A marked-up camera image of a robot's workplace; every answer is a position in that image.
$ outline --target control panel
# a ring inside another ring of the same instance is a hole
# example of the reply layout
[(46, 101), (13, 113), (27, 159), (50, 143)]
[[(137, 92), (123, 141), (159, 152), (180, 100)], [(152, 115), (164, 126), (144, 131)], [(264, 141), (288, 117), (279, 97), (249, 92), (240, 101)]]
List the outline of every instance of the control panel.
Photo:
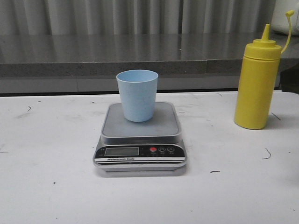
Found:
[(99, 165), (128, 163), (181, 163), (184, 150), (178, 145), (104, 146), (95, 153)]

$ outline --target red button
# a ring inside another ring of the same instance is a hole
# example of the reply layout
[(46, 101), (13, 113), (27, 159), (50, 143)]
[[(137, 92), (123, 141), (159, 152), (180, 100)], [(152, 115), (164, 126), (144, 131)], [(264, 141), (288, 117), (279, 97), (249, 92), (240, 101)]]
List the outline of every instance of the red button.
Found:
[(157, 148), (156, 148), (156, 147), (150, 147), (149, 150), (150, 150), (151, 152), (155, 152), (155, 151), (157, 151)]

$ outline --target bottle cap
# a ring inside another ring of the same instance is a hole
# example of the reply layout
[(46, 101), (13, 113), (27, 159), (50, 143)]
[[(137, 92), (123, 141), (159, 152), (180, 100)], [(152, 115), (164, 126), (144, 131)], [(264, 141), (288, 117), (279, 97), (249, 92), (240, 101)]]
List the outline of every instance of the bottle cap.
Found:
[(253, 59), (276, 60), (280, 59), (282, 47), (276, 41), (269, 40), (270, 24), (266, 24), (261, 39), (253, 40), (246, 45), (244, 55)]

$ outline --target white object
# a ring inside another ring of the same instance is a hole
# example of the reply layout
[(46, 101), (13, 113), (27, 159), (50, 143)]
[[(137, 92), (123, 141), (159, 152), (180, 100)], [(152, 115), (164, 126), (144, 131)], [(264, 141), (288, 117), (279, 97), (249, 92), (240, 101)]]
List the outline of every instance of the white object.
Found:
[(271, 28), (275, 32), (288, 34), (289, 25), (285, 13), (294, 10), (291, 16), (292, 35), (299, 35), (299, 1), (298, 0), (276, 0), (271, 21)]

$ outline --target cup rim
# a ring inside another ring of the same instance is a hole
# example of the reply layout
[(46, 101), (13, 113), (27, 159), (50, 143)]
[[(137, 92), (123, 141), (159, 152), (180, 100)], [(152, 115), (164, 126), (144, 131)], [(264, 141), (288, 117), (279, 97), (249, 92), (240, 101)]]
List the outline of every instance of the cup rim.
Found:
[[(149, 80), (146, 80), (146, 81), (139, 81), (139, 82), (125, 81), (125, 80), (122, 80), (122, 79), (118, 78), (118, 76), (120, 74), (131, 72), (131, 71), (146, 71), (146, 72), (151, 72), (151, 73), (156, 74), (156, 77), (154, 77), (153, 79), (149, 79)], [(122, 71), (122, 72), (118, 73), (117, 76), (116, 76), (116, 79), (119, 80), (119, 81), (121, 81), (121, 82), (125, 82), (125, 83), (146, 83), (146, 82), (153, 81), (153, 80), (157, 79), (158, 77), (159, 77), (159, 75), (155, 71), (145, 70), (145, 69), (133, 69), (133, 70), (127, 70), (127, 71)]]

